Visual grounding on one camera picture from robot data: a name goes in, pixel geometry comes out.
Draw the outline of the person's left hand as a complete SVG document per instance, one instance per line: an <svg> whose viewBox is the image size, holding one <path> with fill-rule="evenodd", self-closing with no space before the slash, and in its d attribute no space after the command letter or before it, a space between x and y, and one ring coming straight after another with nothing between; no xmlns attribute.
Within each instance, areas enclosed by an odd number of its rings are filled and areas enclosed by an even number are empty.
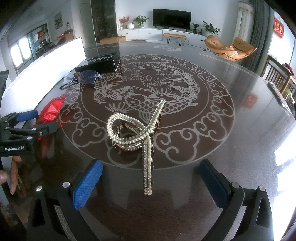
<svg viewBox="0 0 296 241"><path fill-rule="evenodd" d="M20 163L22 161L20 156L13 156L11 160L11 172L10 172L10 193L11 195L14 195L16 188L19 184L19 175L18 175L18 167L17 163ZM1 184L8 181L9 176L8 173L4 170L1 170L0 173L1 178Z"/></svg>

